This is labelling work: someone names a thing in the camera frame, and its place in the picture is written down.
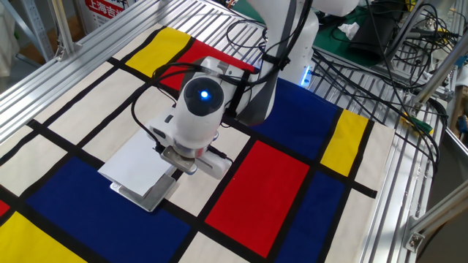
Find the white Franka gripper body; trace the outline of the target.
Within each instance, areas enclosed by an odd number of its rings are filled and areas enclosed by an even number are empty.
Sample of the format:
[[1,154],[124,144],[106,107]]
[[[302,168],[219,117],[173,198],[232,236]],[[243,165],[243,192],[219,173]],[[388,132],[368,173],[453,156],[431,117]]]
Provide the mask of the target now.
[[160,153],[164,161],[185,173],[200,169],[219,180],[232,164],[212,146],[219,136],[219,121],[219,115],[199,117],[171,107],[150,120],[148,127],[164,148]]

